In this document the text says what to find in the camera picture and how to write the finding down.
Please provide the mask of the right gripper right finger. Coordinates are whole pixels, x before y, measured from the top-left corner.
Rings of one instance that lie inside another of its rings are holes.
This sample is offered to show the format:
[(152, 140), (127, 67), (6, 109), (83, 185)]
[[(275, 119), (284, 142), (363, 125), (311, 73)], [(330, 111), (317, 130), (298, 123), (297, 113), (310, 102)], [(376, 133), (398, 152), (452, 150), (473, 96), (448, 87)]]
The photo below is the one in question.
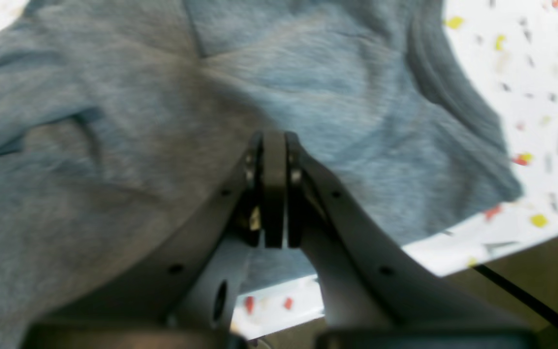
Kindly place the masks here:
[(290, 247), (315, 267), (332, 335), (520, 335), (514, 316), (454, 288), (408, 256), (339, 179), (285, 134)]

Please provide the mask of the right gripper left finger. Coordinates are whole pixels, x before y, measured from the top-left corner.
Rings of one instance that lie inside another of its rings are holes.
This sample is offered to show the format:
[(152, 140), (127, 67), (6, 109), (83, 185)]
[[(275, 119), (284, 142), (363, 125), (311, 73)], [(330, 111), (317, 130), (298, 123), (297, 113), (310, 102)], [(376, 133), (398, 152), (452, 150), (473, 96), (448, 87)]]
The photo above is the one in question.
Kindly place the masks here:
[(226, 181), (162, 245), (123, 274), (35, 323), (30, 335), (228, 329), (259, 231), (263, 136), (255, 133)]

